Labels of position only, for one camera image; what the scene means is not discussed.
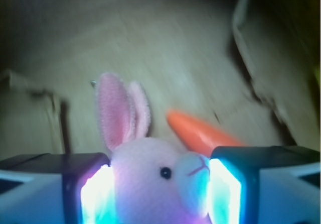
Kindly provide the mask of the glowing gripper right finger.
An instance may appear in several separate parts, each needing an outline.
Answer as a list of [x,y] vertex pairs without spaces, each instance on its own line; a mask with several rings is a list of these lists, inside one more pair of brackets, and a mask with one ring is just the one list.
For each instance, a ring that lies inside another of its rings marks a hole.
[[320,223],[320,152],[218,147],[209,164],[212,223]]

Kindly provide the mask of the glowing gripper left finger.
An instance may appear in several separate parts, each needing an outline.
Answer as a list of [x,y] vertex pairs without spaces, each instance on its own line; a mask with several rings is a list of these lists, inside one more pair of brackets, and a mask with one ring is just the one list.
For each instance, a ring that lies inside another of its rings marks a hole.
[[46,153],[2,160],[1,223],[115,223],[108,157]]

